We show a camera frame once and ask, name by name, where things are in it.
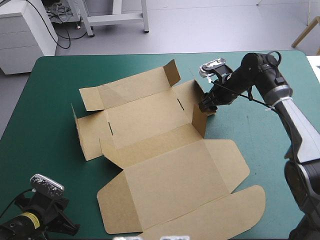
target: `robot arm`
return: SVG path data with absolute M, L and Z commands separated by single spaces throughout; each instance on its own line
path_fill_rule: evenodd
M 241 66 L 232 71 L 222 58 L 203 64 L 199 73 L 211 79 L 212 89 L 206 93 L 199 107 L 202 112 L 214 112 L 217 106 L 231 104 L 243 92 L 256 86 L 265 105 L 276 112 L 291 140 L 285 155 L 289 161 L 284 174 L 299 209 L 305 213 L 298 227 L 290 234 L 292 240 L 320 239 L 320 134 L 293 102 L 292 89 L 278 70 L 278 60 L 271 55 L 248 53 Z

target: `gray floor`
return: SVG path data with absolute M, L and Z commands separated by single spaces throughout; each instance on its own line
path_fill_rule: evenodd
M 150 32 L 141 23 L 95 27 L 95 37 L 73 40 L 71 48 L 57 48 L 56 55 L 161 54 L 291 50 L 292 42 L 307 23 L 306 0 L 148 0 Z M 109 13 L 110 0 L 87 0 L 92 15 Z M 123 0 L 124 12 L 141 9 L 139 0 Z M 312 3 L 311 18 L 320 13 Z M 72 37 L 84 28 L 68 25 Z M 62 26 L 58 33 L 65 35 Z M 297 47 L 314 55 L 319 47 L 316 27 Z M 67 40 L 59 40 L 67 46 Z M 29 74 L 4 75 L 0 71 L 0 137 Z

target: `green table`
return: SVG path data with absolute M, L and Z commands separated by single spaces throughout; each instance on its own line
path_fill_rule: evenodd
M 30 187 L 35 173 L 65 186 L 70 199 L 66 214 L 81 224 L 75 238 L 109 238 L 103 227 L 98 190 L 121 169 L 104 157 L 85 161 L 71 103 L 78 117 L 89 115 L 79 88 L 112 82 L 156 68 L 175 59 L 182 81 L 193 75 L 205 90 L 211 85 L 198 75 L 198 67 L 223 57 L 236 69 L 246 52 L 55 56 L 40 58 L 30 75 L 0 141 L 0 209 Z M 280 71 L 294 90 L 293 98 L 320 130 L 320 84 L 300 51 L 282 51 Z M 256 90 L 253 95 L 260 99 Z M 238 190 L 263 186 L 266 210 L 261 221 L 237 238 L 287 238 L 302 217 L 284 177 L 284 154 L 290 141 L 276 116 L 254 102 L 239 98 L 218 109 L 208 120 L 207 139 L 232 139 L 249 168 L 249 177 Z M 12 207 L 4 220 L 19 211 Z

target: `white zip tie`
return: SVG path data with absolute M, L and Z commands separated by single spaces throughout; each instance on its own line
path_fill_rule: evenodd
M 282 102 L 282 101 L 289 100 L 289 99 L 292 100 L 292 97 L 290 97 L 290 96 L 282 97 L 282 98 L 280 98 L 279 100 L 275 101 L 274 104 L 272 104 L 270 107 L 266 108 L 265 110 L 266 110 L 266 111 L 271 111 L 272 109 L 275 109 L 275 105 L 277 105 L 278 103 L 280 103 L 280 102 Z
M 206 75 L 206 78 L 208 79 L 208 83 L 212 83 L 211 77 L 209 77 L 209 74 Z

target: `cardboard box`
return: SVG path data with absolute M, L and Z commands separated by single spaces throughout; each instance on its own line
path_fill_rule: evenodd
M 262 187 L 231 194 L 249 168 L 233 141 L 203 139 L 203 91 L 195 80 L 173 86 L 179 80 L 172 60 L 80 89 L 86 109 L 101 110 L 75 118 L 85 159 L 103 154 L 123 169 L 97 194 L 109 234 L 229 239 L 263 215 Z

